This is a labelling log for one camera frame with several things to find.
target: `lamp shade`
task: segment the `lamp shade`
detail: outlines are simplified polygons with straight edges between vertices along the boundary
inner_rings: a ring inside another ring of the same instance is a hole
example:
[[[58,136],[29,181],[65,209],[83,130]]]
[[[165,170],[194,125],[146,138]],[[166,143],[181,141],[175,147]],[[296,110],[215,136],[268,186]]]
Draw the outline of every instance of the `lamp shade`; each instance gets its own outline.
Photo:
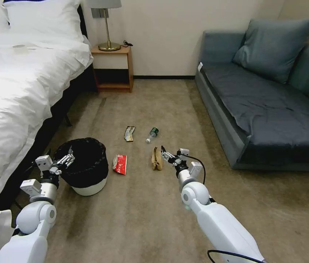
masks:
[[[119,8],[120,0],[86,0],[85,4],[90,8]]]

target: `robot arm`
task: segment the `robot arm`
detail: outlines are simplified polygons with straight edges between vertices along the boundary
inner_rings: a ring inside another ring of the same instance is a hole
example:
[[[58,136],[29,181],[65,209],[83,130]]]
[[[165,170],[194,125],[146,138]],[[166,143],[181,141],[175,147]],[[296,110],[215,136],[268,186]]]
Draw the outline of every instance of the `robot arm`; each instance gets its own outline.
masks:
[[[192,174],[192,169],[186,166],[184,160],[188,153],[188,150],[180,149],[178,155],[172,155],[162,147],[164,160],[172,163],[176,169],[182,201],[195,213],[202,231],[217,250],[266,262],[252,235],[226,207],[210,197],[205,185],[197,182],[197,172]],[[193,162],[190,167],[192,166],[199,167],[199,163]],[[248,259],[227,254],[222,254],[222,258],[227,263],[250,263]]]
[[[57,162],[49,155],[35,162],[42,172],[41,181],[25,180],[20,188],[29,194],[30,204],[22,209],[16,219],[17,235],[0,250],[0,263],[44,263],[47,253],[47,235],[56,221],[56,198],[59,175],[74,161],[73,152]]]

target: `red snack wrapper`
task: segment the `red snack wrapper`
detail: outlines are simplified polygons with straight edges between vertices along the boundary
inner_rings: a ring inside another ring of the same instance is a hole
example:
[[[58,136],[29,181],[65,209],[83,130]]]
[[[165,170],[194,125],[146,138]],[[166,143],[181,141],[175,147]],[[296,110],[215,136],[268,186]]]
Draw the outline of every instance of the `red snack wrapper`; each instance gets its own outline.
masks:
[[[113,170],[119,174],[126,174],[126,164],[128,157],[126,155],[117,155],[113,159]]]

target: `white bedding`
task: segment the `white bedding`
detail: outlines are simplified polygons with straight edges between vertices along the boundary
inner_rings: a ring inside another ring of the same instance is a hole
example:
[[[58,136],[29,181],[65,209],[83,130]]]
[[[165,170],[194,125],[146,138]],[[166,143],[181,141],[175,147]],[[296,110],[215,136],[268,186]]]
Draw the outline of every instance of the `white bedding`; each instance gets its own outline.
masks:
[[[84,43],[0,34],[0,192],[51,117],[50,107],[91,63]]]

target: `sofa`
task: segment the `sofa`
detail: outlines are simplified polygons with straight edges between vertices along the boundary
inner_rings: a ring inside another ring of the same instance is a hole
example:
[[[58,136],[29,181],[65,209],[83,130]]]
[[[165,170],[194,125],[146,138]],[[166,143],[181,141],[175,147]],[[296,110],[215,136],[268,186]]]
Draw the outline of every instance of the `sofa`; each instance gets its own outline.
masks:
[[[286,84],[232,62],[245,33],[205,31],[195,81],[233,169],[309,171],[309,45]]]

